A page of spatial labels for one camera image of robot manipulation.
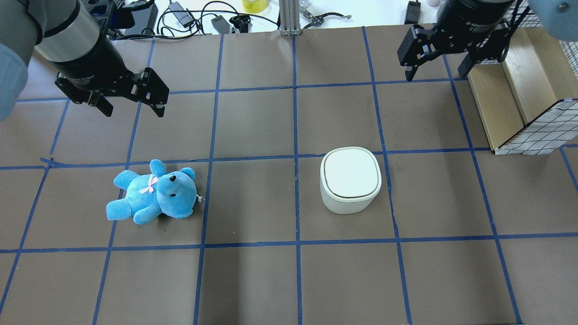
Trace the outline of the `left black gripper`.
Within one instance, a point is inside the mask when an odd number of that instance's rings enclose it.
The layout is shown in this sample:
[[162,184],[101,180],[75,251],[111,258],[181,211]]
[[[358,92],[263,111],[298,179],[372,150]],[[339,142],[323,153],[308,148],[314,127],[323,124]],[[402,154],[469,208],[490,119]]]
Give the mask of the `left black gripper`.
[[107,97],[124,97],[141,102],[164,117],[169,88],[153,68],[140,74],[129,70],[113,43],[99,36],[95,46],[76,60],[55,62],[55,85],[74,103],[87,103],[106,117],[113,114]]

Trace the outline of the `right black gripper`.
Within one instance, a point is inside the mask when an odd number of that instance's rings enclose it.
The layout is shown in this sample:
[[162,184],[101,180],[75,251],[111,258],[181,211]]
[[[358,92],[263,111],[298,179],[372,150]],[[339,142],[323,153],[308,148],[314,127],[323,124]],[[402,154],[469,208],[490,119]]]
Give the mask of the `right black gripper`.
[[435,60],[435,54],[468,52],[458,66],[460,78],[483,61],[501,63],[510,27],[504,16],[512,0],[442,0],[436,24],[430,28],[409,25],[397,50],[405,78],[411,82],[419,66]]

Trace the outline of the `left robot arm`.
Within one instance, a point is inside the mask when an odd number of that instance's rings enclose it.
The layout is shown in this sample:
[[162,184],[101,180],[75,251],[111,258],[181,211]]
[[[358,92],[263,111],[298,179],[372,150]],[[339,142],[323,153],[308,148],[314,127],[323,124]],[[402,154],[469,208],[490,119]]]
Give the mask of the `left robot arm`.
[[2,120],[12,114],[27,84],[33,52],[56,68],[55,85],[73,103],[110,117],[108,98],[122,97],[164,116],[168,86],[153,68],[129,70],[80,0],[3,0],[0,47]]

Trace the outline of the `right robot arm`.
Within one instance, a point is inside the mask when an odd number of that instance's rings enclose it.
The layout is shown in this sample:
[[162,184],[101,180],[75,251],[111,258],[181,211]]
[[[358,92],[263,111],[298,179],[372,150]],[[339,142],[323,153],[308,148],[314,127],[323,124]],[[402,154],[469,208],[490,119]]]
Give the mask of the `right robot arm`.
[[458,66],[461,77],[483,61],[504,61],[511,39],[522,21],[533,12],[553,38],[577,40],[575,0],[446,0],[430,29],[412,24],[398,50],[399,64],[411,82],[418,68],[445,54],[465,53]]

